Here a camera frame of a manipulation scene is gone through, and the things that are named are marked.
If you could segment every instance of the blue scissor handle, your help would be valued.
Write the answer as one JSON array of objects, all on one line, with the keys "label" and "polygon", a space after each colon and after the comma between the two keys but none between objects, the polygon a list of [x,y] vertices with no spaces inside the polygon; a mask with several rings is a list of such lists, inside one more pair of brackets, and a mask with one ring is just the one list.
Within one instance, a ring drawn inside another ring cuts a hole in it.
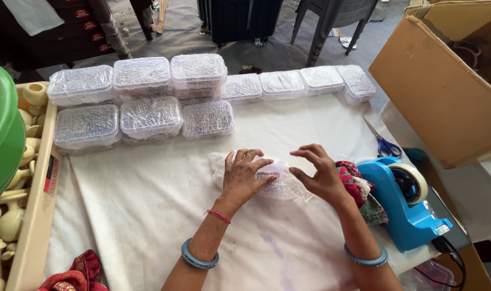
[{"label": "blue scissor handle", "polygon": [[382,156],[383,156],[382,152],[386,152],[387,156],[394,156],[394,157],[399,157],[403,154],[402,150],[396,144],[386,141],[383,137],[382,139],[378,138],[377,141],[378,141],[378,153],[381,154]]}]

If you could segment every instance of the green bowl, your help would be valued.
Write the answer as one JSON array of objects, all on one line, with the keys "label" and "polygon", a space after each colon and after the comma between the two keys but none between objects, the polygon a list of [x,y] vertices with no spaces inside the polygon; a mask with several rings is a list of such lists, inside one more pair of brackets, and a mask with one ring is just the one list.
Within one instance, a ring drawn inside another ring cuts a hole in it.
[{"label": "green bowl", "polygon": [[17,109],[16,86],[0,67],[0,195],[17,171],[25,140],[25,124]]}]

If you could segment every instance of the scissors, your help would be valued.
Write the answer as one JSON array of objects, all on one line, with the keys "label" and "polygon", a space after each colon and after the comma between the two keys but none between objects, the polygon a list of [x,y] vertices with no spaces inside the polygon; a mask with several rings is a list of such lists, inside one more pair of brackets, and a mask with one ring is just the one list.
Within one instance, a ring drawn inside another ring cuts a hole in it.
[{"label": "scissors", "polygon": [[396,144],[390,143],[386,141],[382,136],[376,132],[376,130],[371,126],[371,124],[363,117],[367,123],[367,126],[370,127],[371,131],[375,135],[378,142],[378,154],[383,156],[382,152],[385,152],[387,156],[399,157],[403,154],[402,149],[400,149]]}]

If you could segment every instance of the red label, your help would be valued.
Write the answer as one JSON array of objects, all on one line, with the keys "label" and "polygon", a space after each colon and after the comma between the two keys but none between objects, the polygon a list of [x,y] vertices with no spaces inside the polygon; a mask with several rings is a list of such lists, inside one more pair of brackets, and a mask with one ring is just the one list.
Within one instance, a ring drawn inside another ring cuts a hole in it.
[{"label": "red label", "polygon": [[95,27],[96,27],[96,22],[94,22],[94,21],[88,21],[88,22],[84,23],[84,29],[85,30],[92,30]]},{"label": "red label", "polygon": [[50,155],[48,162],[48,171],[46,172],[46,181],[44,182],[43,191],[49,195],[55,195],[55,187],[57,186],[57,177],[59,173],[59,160]]},{"label": "red label", "polygon": [[103,39],[103,38],[104,38],[104,35],[103,35],[103,34],[101,34],[101,33],[95,33],[95,34],[93,34],[93,35],[91,36],[91,39],[92,39],[92,40],[101,40],[101,39]]},{"label": "red label", "polygon": [[77,18],[86,18],[87,16],[89,16],[89,11],[85,9],[79,9],[75,11],[75,17]]},{"label": "red label", "polygon": [[108,50],[110,48],[111,48],[111,45],[110,44],[103,44],[98,49],[103,52],[103,51],[106,51],[106,50]]}]

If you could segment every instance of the tape roll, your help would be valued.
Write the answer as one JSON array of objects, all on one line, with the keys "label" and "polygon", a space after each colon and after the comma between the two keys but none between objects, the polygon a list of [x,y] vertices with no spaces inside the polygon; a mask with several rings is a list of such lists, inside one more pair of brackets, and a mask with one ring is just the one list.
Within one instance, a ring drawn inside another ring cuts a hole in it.
[{"label": "tape roll", "polygon": [[417,197],[414,197],[412,199],[406,199],[407,204],[409,205],[415,205],[418,204],[419,202],[425,200],[427,198],[427,194],[429,193],[429,186],[427,185],[427,182],[425,181],[425,178],[421,173],[414,167],[404,164],[403,162],[394,162],[392,164],[387,165],[391,170],[392,169],[398,169],[406,172],[412,178],[414,179],[415,186],[417,186]]}]

